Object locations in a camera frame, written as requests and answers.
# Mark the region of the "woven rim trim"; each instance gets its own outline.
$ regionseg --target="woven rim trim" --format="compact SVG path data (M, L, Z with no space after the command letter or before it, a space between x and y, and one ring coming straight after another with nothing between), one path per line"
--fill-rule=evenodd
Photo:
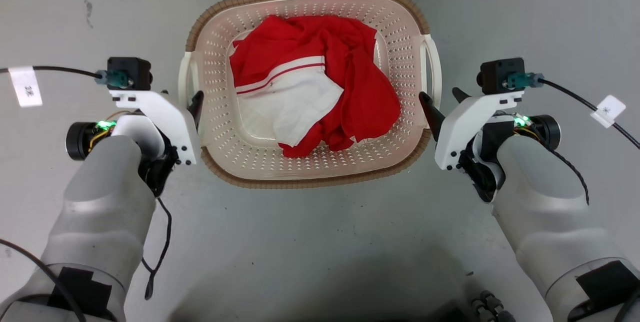
M208 8L195 22L191 31L189 32L189 37L187 38L186 51L194 51L196 48L196 44L198 42L198 38L202 29L207 24L212 17L220 13L221 11L227 10L228 8L233 8L236 6L247 5L250 3L256 2L264 2L264 1L273 1L273 0L223 0L219 3ZM413 15L415 21L418 23L418 27L422 34L429 33L429 25L425 19L425 16L420 11L418 6L411 0L392 0L404 8L406 8L411 15ZM225 169L220 167L209 154L209 150L206 146L202 147L202 160L208 167L208 169L213 172L220 179L227 181L231 185L243 187L243 188L271 188L271 189L284 189L284 188L313 188L313 187L325 187L325 186L338 186L338 185L347 185L349 183L356 183L362 181L368 181L373 179L379 179L382 177L391 176L397 174L398 172L406 169L411 166L414 162L420 158L420 156L425 151L429 140L432 137L432 133L430 130L425 130L422 132L422 136L418 141L418 145L416 145L415 149L407 156L403 161L396 163L391 167L387 167L386 169L379 169L369 172L363 172L361 174L353 174L347 176L338 176L338 177L327 177L320 179L301 179L301 180L252 180L252 179L243 179L238 176L234 176L230 174Z

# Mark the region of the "clothing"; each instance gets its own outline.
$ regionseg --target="clothing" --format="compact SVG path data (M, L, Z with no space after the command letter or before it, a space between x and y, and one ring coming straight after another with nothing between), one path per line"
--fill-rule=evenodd
M354 19L271 15L237 44L238 97L274 117L286 157L307 156L323 140L339 151L389 132L400 102L373 63L375 34Z

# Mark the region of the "floor stain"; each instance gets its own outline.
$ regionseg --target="floor stain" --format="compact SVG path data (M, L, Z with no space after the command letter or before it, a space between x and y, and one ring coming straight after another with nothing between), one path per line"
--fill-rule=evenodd
M94 26L91 24L91 21L89 20L89 17L91 17L91 14L94 12L94 4L91 3L91 1L89 0L84 0L84 7L86 8L86 24L90 27L90 28L94 28Z

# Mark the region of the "red cloth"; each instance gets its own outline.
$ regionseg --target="red cloth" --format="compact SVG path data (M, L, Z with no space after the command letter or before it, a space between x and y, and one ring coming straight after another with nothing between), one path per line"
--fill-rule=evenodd
M400 102L389 79L373 62L376 30L355 19L304 16L267 17L230 58L236 87L266 79L283 63L324 55L326 74L344 89L338 104L284 156L309 155L324 140L332 151L389 132L400 117Z

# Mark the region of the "red stripe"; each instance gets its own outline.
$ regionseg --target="red stripe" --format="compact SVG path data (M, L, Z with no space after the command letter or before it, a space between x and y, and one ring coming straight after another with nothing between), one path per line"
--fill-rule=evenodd
M243 91L243 92L236 92L236 94L238 95L242 95L242 94L247 94L249 92L254 92L256 90L260 90L261 88L264 88L265 86L268 86L276 77L281 76L282 74L286 74L287 72L291 72L291 71L295 71L295 70L299 70L299 69L304 69L306 67L314 67L314 66L324 66L324 63L310 63L309 65L301 65L301 66L296 66L296 67L291 67L288 70L282 71L278 74L275 74L274 77L270 78L269 81L267 81L267 83L265 83L264 85L260 86L260 87L256 87L256 88L252 88L251 90L247 90L247 91Z

